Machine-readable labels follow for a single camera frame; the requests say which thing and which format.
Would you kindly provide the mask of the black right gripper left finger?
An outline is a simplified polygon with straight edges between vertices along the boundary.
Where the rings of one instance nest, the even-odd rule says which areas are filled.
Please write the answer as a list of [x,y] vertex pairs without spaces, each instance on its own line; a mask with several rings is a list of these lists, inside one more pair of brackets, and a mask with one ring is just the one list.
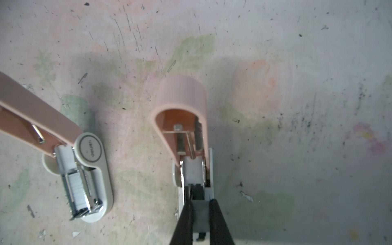
[[194,206],[191,200],[184,204],[178,223],[170,240],[170,245],[193,244]]

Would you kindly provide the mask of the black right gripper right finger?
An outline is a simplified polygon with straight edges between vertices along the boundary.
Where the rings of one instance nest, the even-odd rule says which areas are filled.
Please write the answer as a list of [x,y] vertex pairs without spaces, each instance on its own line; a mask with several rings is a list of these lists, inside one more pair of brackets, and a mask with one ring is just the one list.
[[235,245],[216,199],[209,202],[209,227],[211,245]]

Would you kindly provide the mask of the pink white stapler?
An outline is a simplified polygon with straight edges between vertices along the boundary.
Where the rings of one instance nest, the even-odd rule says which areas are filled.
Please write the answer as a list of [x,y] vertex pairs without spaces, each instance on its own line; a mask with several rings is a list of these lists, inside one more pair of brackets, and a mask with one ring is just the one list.
[[1,73],[1,133],[42,153],[45,169],[61,177],[71,220],[98,222],[114,202],[100,138]]
[[178,189],[178,219],[185,202],[191,200],[193,243],[204,241],[210,235],[209,202],[214,199],[214,181],[203,85],[185,75],[163,79],[150,122],[172,157],[172,179]]

